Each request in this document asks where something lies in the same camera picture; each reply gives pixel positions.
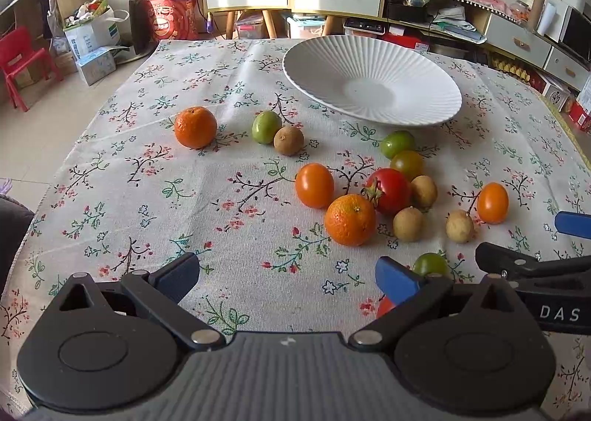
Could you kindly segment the large red tomato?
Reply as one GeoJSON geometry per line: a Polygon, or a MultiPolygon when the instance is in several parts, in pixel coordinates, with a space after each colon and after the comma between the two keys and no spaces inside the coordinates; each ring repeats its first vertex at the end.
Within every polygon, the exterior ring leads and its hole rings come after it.
{"type": "Polygon", "coordinates": [[[411,204],[410,184],[403,173],[392,168],[377,169],[361,194],[386,216],[394,217],[411,204]]]}

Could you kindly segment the green lime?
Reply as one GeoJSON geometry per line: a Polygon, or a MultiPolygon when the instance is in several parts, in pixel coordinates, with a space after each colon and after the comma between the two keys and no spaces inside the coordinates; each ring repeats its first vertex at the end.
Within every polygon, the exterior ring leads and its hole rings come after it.
{"type": "Polygon", "coordinates": [[[414,151],[415,148],[415,137],[405,130],[388,134],[380,143],[381,153],[389,160],[393,159],[401,151],[414,151]]]}

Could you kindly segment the mandarin orange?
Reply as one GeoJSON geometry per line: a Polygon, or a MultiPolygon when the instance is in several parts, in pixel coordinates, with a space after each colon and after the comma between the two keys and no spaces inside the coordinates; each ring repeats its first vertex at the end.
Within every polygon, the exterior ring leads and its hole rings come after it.
{"type": "Polygon", "coordinates": [[[174,120],[174,135],[184,147],[201,149],[211,144],[217,133],[217,120],[201,106],[181,111],[174,120]]]}
{"type": "Polygon", "coordinates": [[[325,211],[325,232],[338,244],[358,247],[373,237],[377,214],[372,203],[360,194],[348,194],[332,201],[325,211]]]}

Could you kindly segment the olive green tomato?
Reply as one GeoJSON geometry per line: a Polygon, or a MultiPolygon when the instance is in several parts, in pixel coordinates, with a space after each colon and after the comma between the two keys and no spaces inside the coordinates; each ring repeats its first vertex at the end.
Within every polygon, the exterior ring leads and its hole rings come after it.
{"type": "Polygon", "coordinates": [[[425,162],[419,152],[404,150],[394,155],[390,167],[402,173],[409,182],[412,182],[424,174],[425,162]]]}

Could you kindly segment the brown kiwi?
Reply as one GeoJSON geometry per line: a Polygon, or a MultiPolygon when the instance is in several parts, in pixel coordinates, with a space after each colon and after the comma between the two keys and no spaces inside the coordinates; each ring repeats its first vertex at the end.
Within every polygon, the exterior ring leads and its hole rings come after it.
{"type": "Polygon", "coordinates": [[[273,137],[273,148],[283,156],[294,156],[304,147],[304,134],[299,128],[284,126],[273,137]]]}

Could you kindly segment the microwave oven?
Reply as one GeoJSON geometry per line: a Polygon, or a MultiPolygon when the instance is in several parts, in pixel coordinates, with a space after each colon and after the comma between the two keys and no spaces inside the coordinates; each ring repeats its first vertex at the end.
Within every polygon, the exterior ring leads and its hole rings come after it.
{"type": "Polygon", "coordinates": [[[590,63],[590,18],[563,0],[545,0],[537,32],[590,63]]]}

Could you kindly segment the green tomato front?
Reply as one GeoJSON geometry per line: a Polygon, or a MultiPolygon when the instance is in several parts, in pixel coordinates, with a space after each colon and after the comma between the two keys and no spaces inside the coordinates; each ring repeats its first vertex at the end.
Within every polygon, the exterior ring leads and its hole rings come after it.
{"type": "Polygon", "coordinates": [[[413,264],[412,270],[421,276],[437,273],[445,277],[450,276],[450,269],[446,259],[437,253],[425,253],[419,256],[413,264]]]}

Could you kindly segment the pale yellow longan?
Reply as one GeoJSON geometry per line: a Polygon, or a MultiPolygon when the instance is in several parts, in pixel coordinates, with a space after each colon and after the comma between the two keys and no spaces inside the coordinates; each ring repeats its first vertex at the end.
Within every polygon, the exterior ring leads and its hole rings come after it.
{"type": "Polygon", "coordinates": [[[474,234],[474,224],[471,216],[463,210],[451,212],[446,222],[446,234],[455,243],[468,243],[474,234]]]}

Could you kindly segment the white ribbed plate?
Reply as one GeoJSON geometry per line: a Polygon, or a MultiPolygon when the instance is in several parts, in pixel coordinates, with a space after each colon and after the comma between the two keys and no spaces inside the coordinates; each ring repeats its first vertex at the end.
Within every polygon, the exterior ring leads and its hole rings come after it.
{"type": "Polygon", "coordinates": [[[335,35],[295,44],[283,72],[322,106],[374,123],[402,127],[447,122],[461,110],[453,78],[424,55],[373,38],[335,35]]]}

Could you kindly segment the red plastic chair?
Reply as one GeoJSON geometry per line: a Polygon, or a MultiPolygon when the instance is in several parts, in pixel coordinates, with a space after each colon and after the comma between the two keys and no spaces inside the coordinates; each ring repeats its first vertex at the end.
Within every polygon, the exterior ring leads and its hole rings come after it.
{"type": "Polygon", "coordinates": [[[49,79],[49,72],[53,72],[58,81],[63,80],[63,75],[49,51],[46,48],[35,49],[31,35],[24,26],[12,30],[1,38],[0,55],[1,72],[5,78],[9,97],[14,107],[23,112],[27,112],[29,108],[21,98],[16,86],[16,77],[23,70],[39,62],[46,80],[49,79]]]}

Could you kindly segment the brown longan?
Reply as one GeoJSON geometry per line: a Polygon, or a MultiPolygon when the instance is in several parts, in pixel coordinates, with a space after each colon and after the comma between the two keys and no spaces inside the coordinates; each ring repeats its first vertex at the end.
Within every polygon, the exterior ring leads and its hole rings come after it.
{"type": "Polygon", "coordinates": [[[394,235],[402,242],[417,242],[421,239],[424,215],[415,207],[401,210],[393,220],[394,235]]]}
{"type": "Polygon", "coordinates": [[[414,207],[422,211],[430,210],[438,199],[438,187],[427,175],[419,175],[411,183],[411,199],[414,207]]]}

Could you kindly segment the orange tomato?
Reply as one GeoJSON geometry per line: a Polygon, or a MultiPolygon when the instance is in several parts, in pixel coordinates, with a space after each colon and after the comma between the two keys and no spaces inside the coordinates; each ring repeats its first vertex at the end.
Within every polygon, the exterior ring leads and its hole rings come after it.
{"type": "Polygon", "coordinates": [[[295,177],[297,198],[305,206],[325,209],[334,199],[335,182],[327,167],[318,163],[304,165],[295,177]]]}
{"type": "Polygon", "coordinates": [[[509,196],[499,183],[491,182],[483,187],[477,200],[477,212],[487,224],[500,224],[508,214],[509,196]]]}

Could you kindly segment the floral tablecloth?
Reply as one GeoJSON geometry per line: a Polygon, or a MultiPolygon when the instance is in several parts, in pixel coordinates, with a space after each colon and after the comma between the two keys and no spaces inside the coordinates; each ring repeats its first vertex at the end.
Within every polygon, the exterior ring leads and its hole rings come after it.
{"type": "Polygon", "coordinates": [[[439,195],[423,237],[403,243],[387,218],[359,248],[325,232],[324,214],[297,199],[294,179],[322,164],[338,195],[359,193],[387,165],[388,129],[308,99],[283,75],[290,41],[164,42],[105,102],[34,210],[1,300],[1,405],[29,404],[16,370],[23,341],[75,272],[99,281],[155,270],[194,253],[199,282],[183,307],[224,335],[238,330],[351,333],[377,316],[376,260],[412,265],[425,253],[448,262],[458,282],[476,282],[475,245],[451,242],[448,215],[470,210],[486,184],[508,192],[500,225],[476,238],[541,260],[586,255],[590,244],[556,231],[561,211],[590,209],[590,172],[538,94],[491,69],[435,56],[457,83],[452,120],[414,134],[439,195]],[[174,135],[183,110],[214,114],[211,144],[190,149],[174,135]],[[283,156],[252,138],[254,118],[280,116],[304,134],[283,156]]]}

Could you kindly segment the small red tomato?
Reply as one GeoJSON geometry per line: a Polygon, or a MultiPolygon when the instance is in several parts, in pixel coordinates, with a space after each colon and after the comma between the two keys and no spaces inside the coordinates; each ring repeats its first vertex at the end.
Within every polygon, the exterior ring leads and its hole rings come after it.
{"type": "Polygon", "coordinates": [[[396,305],[394,305],[394,303],[387,296],[383,296],[378,305],[377,318],[381,318],[382,316],[388,314],[388,312],[392,311],[394,307],[396,307],[396,305]]]}

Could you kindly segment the pale green oval fruit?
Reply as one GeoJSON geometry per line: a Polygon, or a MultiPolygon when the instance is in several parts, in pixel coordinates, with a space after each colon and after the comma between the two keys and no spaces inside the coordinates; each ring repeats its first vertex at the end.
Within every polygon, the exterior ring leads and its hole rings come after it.
{"type": "Polygon", "coordinates": [[[259,144],[270,145],[274,135],[281,128],[280,116],[273,111],[263,111],[254,118],[252,138],[259,144]]]}

